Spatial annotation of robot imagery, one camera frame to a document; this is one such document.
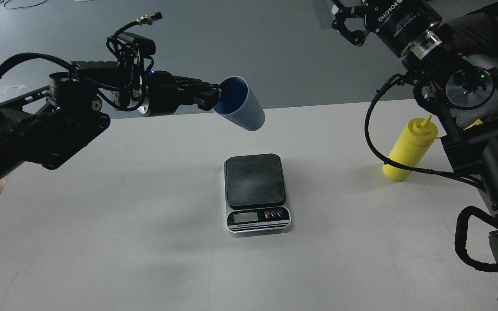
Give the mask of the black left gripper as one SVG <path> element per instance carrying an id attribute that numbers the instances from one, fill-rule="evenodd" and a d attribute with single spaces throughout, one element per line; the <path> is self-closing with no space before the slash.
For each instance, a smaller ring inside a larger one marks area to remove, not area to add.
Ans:
<path id="1" fill-rule="evenodd" d="M 166 71 L 152 71 L 146 77 L 145 85 L 147 94 L 144 104 L 139 107 L 143 117 L 172 115 L 180 106 L 188 103 L 200 110 L 210 111 L 219 103 L 220 91 L 223 90 L 217 83 L 174 76 Z"/>

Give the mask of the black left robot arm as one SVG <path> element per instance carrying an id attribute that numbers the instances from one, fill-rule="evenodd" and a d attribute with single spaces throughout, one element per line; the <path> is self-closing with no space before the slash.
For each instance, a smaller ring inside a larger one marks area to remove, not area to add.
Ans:
<path id="1" fill-rule="evenodd" d="M 69 63 L 57 57 L 21 53 L 0 65 L 0 79 L 23 62 L 43 59 L 65 69 L 49 85 L 0 102 L 0 180 L 24 162 L 54 170 L 110 125 L 101 105 L 134 111 L 147 104 L 150 116 L 169 115 L 180 105 L 209 111 L 232 94 L 231 87 L 200 79 L 151 72 L 139 56 L 109 62 Z"/>

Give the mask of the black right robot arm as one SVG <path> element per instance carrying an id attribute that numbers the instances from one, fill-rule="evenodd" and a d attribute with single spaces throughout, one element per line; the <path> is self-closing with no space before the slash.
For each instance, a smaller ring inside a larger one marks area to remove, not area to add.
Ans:
<path id="1" fill-rule="evenodd" d="M 332 29 L 355 46 L 376 34 L 403 58 L 405 74 L 390 77 L 365 116 L 366 143 L 384 165 L 439 175 L 476 187 L 488 212 L 465 207 L 455 229 L 455 252 L 467 265 L 498 274 L 498 1 L 448 21 L 423 0 L 335 0 Z M 409 83 L 417 104 L 445 130 L 441 143 L 452 171 L 434 171 L 386 157 L 372 144 L 370 118 L 393 86 Z"/>

